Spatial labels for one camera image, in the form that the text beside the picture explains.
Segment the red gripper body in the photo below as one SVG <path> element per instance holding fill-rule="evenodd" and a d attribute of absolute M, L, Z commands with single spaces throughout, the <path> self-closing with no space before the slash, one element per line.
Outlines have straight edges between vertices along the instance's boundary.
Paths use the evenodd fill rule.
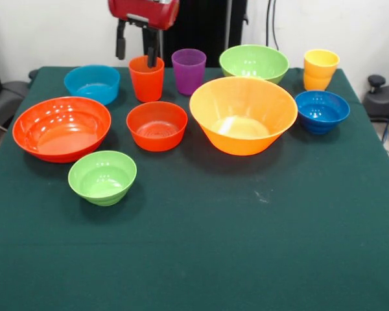
<path fill-rule="evenodd" d="M 118 19 L 118 29 L 126 23 L 155 30 L 168 30 L 174 25 L 180 1 L 109 0 L 108 7 Z"/>

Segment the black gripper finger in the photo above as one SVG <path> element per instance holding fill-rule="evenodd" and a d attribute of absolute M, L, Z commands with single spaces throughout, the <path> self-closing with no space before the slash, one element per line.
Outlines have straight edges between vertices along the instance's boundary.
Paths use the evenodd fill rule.
<path fill-rule="evenodd" d="M 119 60 L 125 59 L 125 51 L 126 51 L 126 40 L 124 37 L 125 26 L 126 26 L 126 21 L 122 19 L 118 19 L 115 55 Z"/>
<path fill-rule="evenodd" d="M 148 29 L 147 65 L 153 68 L 157 64 L 159 51 L 159 32 L 157 29 Z"/>

